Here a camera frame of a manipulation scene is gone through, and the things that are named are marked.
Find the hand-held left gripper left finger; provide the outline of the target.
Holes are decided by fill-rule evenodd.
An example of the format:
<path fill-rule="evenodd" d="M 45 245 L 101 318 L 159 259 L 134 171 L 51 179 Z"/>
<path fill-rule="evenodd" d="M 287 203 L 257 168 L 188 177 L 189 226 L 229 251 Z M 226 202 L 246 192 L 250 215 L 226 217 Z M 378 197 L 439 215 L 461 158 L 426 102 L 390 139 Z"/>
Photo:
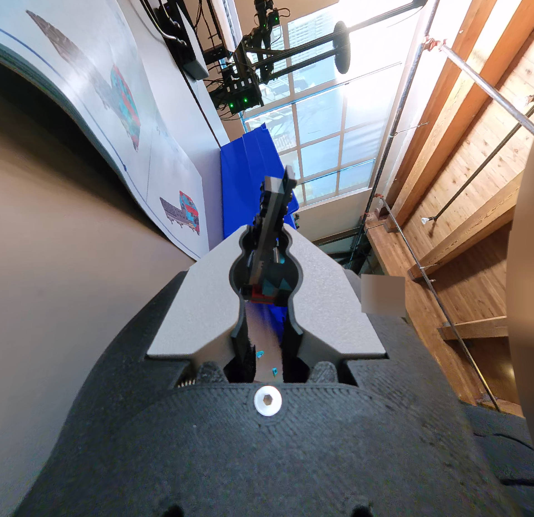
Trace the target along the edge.
<path fill-rule="evenodd" d="M 232 380 L 254 380 L 256 354 L 248 338 L 244 299 L 233 279 L 235 263 L 244 257 L 238 228 L 187 271 L 147 356 L 189 360 L 195 368 L 213 361 L 236 371 Z"/>

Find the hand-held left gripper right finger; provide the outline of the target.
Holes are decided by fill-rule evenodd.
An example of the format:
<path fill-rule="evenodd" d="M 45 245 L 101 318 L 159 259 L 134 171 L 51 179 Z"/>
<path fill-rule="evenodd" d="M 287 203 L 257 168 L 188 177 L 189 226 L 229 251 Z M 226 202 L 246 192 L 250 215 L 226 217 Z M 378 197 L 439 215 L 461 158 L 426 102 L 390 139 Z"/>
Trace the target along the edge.
<path fill-rule="evenodd" d="M 387 358 L 373 325 L 362 312 L 347 273 L 295 229 L 286 256 L 296 265 L 297 285 L 288 300 L 282 342 L 284 380 L 307 380 L 318 362 L 338 369 L 345 360 Z"/>

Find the toy brick truck model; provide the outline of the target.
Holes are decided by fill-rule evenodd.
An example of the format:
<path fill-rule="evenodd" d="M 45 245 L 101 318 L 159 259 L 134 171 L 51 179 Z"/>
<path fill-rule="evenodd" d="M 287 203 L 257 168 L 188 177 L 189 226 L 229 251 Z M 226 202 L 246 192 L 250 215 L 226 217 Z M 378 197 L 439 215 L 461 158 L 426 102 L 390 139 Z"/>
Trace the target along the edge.
<path fill-rule="evenodd" d="M 297 285 L 296 265 L 286 254 L 289 237 L 283 232 L 294 187 L 291 166 L 285 167 L 283 178 L 266 176 L 261 184 L 259 213 L 247 240 L 247 276 L 241 288 L 251 302 L 286 307 Z"/>

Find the blue plastic bin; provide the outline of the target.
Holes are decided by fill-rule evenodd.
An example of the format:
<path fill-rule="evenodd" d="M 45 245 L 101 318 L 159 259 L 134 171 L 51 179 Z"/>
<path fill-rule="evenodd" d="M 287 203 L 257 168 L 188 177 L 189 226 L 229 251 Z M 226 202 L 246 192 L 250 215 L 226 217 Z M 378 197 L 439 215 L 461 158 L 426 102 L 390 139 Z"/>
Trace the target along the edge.
<path fill-rule="evenodd" d="M 228 237 L 238 228 L 253 226 L 257 213 L 261 184 L 266 176 L 283 178 L 285 167 L 274 146 L 270 132 L 265 125 L 252 132 L 245 133 L 240 139 L 223 146 L 221 151 L 222 162 L 222 189 L 223 189 L 223 227 Z M 295 229 L 294 224 L 285 223 L 285 220 L 295 211 L 296 198 L 293 196 L 288 206 L 288 213 L 284 217 L 284 226 Z M 245 304 L 251 302 L 244 298 L 241 288 L 247 276 L 247 244 L 246 234 L 241 244 L 244 248 L 244 257 L 238 260 L 233 269 L 233 280 L 236 290 L 244 299 Z M 256 303 L 265 306 L 277 307 L 270 304 Z M 285 308 L 285 321 L 288 313 L 288 303 Z"/>

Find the grey desk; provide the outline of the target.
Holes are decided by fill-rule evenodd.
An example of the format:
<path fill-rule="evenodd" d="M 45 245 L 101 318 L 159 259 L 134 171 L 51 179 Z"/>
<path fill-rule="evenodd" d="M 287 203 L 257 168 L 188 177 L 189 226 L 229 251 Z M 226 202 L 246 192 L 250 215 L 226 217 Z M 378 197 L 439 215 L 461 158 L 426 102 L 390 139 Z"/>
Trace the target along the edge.
<path fill-rule="evenodd" d="M 1 516 L 34 484 L 95 362 L 193 263 L 77 125 L 1 70 Z"/>

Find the thin metal rod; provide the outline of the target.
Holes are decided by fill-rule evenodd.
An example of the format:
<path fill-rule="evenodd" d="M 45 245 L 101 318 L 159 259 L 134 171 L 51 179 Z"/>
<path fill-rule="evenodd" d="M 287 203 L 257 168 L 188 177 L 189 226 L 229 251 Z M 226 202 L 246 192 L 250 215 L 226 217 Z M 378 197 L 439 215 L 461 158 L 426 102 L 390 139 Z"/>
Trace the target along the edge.
<path fill-rule="evenodd" d="M 455 326 L 455 324 L 452 322 L 448 312 L 446 311 L 442 301 L 440 300 L 435 288 L 433 287 L 432 285 L 432 280 L 429 279 L 429 277 L 427 276 L 427 273 L 425 272 L 425 269 L 424 267 L 421 265 L 421 263 L 419 262 L 419 260 L 417 259 L 415 253 L 414 253 L 414 250 L 412 249 L 412 247 L 410 246 L 408 240 L 406 239 L 405 235 L 404 235 L 404 232 L 402 230 L 402 228 L 400 227 L 400 225 L 398 224 L 395 216 L 393 215 L 392 211 L 391 211 L 391 208 L 390 206 L 387 204 L 387 202 L 385 201 L 384 199 L 384 196 L 382 194 L 379 194 L 379 193 L 376 193 L 374 195 L 375 198 L 379 198 L 379 199 L 382 199 L 384 201 L 384 206 L 385 208 L 387 209 L 391 219 L 393 220 L 394 224 L 395 224 L 395 227 L 397 228 L 397 231 L 401 234 L 403 240 L 404 240 L 404 243 L 406 244 L 408 250 L 410 251 L 410 254 L 412 255 L 414 261 L 415 261 L 415 265 L 418 269 L 418 271 L 421 273 L 424 281 L 426 282 L 429 290 L 431 291 L 432 295 L 434 296 L 435 300 L 437 301 L 440 309 L 442 310 L 448 324 L 450 325 L 450 329 L 454 335 L 454 338 L 456 338 L 458 344 L 461 346 L 462 350 L 464 351 L 464 354 L 466 355 L 467 359 L 469 360 L 471 366 L 473 367 L 473 369 L 475 370 L 479 380 L 481 381 L 484 389 L 486 390 L 487 394 L 489 395 L 489 398 L 492 402 L 492 404 L 494 405 L 495 409 L 497 412 L 502 412 L 501 411 L 501 408 L 499 407 L 498 405 L 498 402 L 497 402 L 497 399 L 495 398 L 495 396 L 493 395 L 492 391 L 491 391 L 491 388 L 489 387 L 488 383 L 486 382 L 486 380 L 484 379 L 484 376 L 482 374 L 482 372 L 480 371 L 480 369 L 478 368 L 477 366 L 477 363 L 475 362 L 474 358 L 472 357 L 471 353 L 469 352 L 468 350 L 468 347 L 466 346 L 464 340 L 460 337 L 460 335 L 458 334 L 458 331 L 457 331 L 457 328 Z"/>

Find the black rod spot lamp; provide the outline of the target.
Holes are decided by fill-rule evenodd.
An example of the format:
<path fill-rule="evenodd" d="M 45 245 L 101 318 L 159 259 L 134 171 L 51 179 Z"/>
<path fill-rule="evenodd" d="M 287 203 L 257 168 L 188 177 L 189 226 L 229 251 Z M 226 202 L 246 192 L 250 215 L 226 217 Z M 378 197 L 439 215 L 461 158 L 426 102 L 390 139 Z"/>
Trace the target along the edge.
<path fill-rule="evenodd" d="M 462 184 L 462 186 L 457 190 L 457 192 L 447 201 L 447 203 L 441 208 L 441 210 L 431 216 L 431 217 L 422 217 L 421 223 L 426 225 L 431 221 L 437 221 L 441 215 L 449 208 L 449 206 L 466 190 L 468 186 L 474 181 L 474 179 L 480 174 L 480 172 L 493 160 L 496 155 L 502 150 L 502 148 L 515 136 L 519 129 L 523 127 L 521 123 L 517 123 L 509 133 L 498 143 L 498 145 L 493 149 L 493 151 L 486 157 L 482 164 L 470 175 L 470 177 Z"/>

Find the large grid window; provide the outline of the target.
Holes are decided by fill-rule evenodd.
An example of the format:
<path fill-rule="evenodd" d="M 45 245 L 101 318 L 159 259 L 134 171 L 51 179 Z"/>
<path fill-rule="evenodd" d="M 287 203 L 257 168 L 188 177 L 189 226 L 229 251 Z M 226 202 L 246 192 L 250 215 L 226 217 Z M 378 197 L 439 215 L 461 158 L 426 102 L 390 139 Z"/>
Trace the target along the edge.
<path fill-rule="evenodd" d="M 332 55 L 261 85 L 264 106 L 242 121 L 247 131 L 269 130 L 300 182 L 301 206 L 368 187 L 417 16 L 409 11 L 351 33 L 345 74 Z"/>

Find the black equipment box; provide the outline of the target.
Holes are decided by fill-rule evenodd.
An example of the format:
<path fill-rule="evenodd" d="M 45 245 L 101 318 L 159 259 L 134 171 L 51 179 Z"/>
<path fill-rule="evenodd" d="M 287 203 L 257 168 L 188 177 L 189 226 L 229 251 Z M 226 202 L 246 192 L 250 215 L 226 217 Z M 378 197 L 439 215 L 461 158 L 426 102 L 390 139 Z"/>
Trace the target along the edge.
<path fill-rule="evenodd" d="M 215 81 L 216 87 L 208 91 L 216 109 L 229 108 L 231 115 L 261 105 L 262 93 L 258 76 L 244 49 L 245 39 L 231 54 L 221 68 L 221 77 Z"/>

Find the silver ceiling pipe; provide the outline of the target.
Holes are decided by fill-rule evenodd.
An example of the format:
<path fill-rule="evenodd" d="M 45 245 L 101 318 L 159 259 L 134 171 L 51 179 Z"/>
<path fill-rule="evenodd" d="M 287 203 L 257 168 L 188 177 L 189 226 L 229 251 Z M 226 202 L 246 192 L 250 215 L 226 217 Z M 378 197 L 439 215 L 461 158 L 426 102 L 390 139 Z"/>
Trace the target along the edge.
<path fill-rule="evenodd" d="M 439 50 L 443 52 L 449 60 L 451 60 L 462 72 L 466 73 L 476 85 L 478 85 L 488 96 L 502 106 L 517 122 L 527 129 L 533 135 L 533 123 L 529 117 L 519 111 L 513 104 L 504 98 L 493 86 L 484 80 L 470 65 L 461 59 L 445 41 L 439 46 Z"/>

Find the computer monitor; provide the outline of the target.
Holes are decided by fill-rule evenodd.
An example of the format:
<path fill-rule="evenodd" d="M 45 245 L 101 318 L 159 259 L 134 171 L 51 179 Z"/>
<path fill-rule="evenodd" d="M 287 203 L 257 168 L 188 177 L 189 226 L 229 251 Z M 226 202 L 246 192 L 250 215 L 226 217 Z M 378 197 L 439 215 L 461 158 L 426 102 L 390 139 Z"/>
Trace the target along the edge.
<path fill-rule="evenodd" d="M 211 0 L 222 34 L 222 40 L 229 53 L 233 53 L 243 38 L 234 0 Z"/>

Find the open instruction booklet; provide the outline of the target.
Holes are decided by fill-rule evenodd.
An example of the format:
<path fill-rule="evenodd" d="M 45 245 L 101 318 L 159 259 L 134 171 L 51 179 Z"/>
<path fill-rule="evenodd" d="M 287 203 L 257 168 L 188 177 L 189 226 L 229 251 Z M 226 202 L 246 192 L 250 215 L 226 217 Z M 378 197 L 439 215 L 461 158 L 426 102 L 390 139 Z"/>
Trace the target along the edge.
<path fill-rule="evenodd" d="M 145 214 L 209 252 L 202 179 L 168 131 L 117 0 L 1 0 L 1 64 L 65 111 Z"/>

